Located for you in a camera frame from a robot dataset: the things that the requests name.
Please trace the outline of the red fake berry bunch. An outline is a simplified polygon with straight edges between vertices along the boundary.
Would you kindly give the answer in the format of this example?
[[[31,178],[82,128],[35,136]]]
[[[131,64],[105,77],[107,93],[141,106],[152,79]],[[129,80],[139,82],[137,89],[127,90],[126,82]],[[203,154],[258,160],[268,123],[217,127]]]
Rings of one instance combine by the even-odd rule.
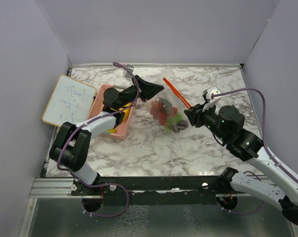
[[[159,98],[151,102],[150,114],[155,121],[164,126],[167,123],[168,117],[173,117],[178,113],[178,108],[165,99]]]

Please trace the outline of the green fake grape bunch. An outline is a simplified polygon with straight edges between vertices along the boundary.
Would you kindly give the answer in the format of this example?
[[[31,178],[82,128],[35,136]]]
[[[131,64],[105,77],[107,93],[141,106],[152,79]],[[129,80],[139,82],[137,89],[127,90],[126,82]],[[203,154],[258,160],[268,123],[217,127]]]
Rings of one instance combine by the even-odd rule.
[[[183,113],[178,112],[175,116],[173,117],[168,117],[167,118],[167,123],[163,126],[166,131],[171,131],[169,126],[171,125],[177,125],[180,121],[184,120]]]

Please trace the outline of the zip bag with berries grapes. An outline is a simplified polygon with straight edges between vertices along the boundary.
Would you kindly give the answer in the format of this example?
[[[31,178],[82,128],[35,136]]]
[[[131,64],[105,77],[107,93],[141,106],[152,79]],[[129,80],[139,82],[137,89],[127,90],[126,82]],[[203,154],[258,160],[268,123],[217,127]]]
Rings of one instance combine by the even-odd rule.
[[[160,80],[164,90],[145,102],[146,111],[167,132],[179,133],[186,130],[190,123],[184,114],[185,104],[175,92],[171,80],[164,77]]]

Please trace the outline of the yellow fake banana bunch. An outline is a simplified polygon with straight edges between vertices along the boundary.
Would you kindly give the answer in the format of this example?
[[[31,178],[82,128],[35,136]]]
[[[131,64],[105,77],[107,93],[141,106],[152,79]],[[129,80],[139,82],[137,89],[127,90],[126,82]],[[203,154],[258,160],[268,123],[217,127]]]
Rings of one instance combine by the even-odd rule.
[[[131,103],[125,104],[124,106],[122,106],[121,108],[119,108],[119,111],[122,111],[121,113],[117,113],[114,115],[114,117],[116,118],[116,123],[114,128],[107,130],[106,132],[108,133],[116,133],[117,127],[128,118],[129,114],[130,114],[130,105]]]

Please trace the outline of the zip bag with yellow fruit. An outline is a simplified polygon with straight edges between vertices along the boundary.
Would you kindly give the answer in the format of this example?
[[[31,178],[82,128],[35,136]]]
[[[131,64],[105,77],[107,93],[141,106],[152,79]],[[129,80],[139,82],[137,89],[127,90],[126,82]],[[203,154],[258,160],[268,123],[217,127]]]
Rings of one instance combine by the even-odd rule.
[[[166,78],[170,83],[176,82],[176,76],[171,67],[164,67],[164,69],[161,71],[161,76],[162,78]]]

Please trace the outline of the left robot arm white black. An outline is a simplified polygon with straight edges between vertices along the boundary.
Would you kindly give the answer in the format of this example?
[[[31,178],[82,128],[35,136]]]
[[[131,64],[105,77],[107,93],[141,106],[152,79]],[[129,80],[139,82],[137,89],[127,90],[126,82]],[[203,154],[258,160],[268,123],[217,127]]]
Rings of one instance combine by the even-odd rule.
[[[118,91],[110,87],[103,93],[103,109],[97,116],[81,123],[65,122],[49,151],[49,158],[57,163],[57,168],[71,172],[83,183],[89,195],[99,191],[98,173],[87,163],[90,140],[119,126],[126,110],[135,105],[137,99],[146,102],[164,90],[159,84],[147,82],[138,75],[133,77],[133,85]]]

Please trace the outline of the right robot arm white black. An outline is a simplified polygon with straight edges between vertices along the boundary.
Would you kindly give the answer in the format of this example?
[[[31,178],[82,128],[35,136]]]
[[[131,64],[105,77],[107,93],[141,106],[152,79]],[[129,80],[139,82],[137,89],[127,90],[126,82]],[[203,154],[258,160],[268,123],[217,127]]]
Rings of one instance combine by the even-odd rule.
[[[274,183],[269,185],[228,167],[218,178],[221,192],[234,190],[252,195],[280,210],[287,220],[298,226],[298,175],[292,170],[284,171],[285,167],[264,147],[263,141],[243,128],[245,117],[238,109],[223,106],[217,113],[215,107],[204,110],[203,105],[197,104],[184,113],[192,126],[205,126],[232,155],[255,167]]]

